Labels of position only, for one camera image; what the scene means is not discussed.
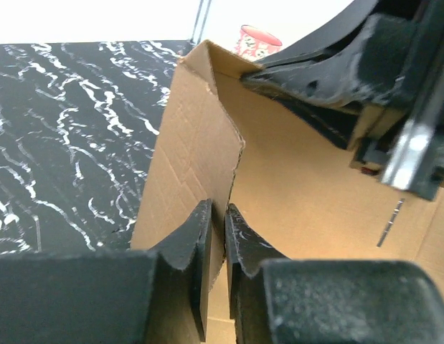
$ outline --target cardboard box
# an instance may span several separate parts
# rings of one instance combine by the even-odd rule
[[[350,169],[333,147],[272,100],[242,87],[259,67],[203,42],[178,64],[131,246],[146,249],[214,201],[211,279],[224,260],[223,215],[235,203],[249,225],[296,259],[417,262],[444,296],[444,190],[435,202],[403,195]],[[391,233],[377,242],[398,201]],[[234,344],[224,267],[209,294],[209,344]]]

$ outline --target cup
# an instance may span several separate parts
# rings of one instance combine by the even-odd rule
[[[255,61],[279,52],[281,48],[282,42],[272,34],[250,25],[242,25],[235,53],[245,59]]]

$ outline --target patterned cup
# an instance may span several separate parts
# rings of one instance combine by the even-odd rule
[[[279,39],[250,25],[242,25],[240,33],[235,53],[250,61],[279,52],[282,48]]]

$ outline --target black marble surface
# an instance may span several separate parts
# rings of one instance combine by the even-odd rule
[[[127,249],[183,41],[0,45],[0,254]]]

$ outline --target white wall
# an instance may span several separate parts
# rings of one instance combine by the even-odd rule
[[[0,43],[188,39],[199,0],[0,0]]]
[[[232,49],[239,38],[241,25],[248,24],[273,34],[286,47],[328,22],[351,2],[212,0],[203,39],[211,39]]]

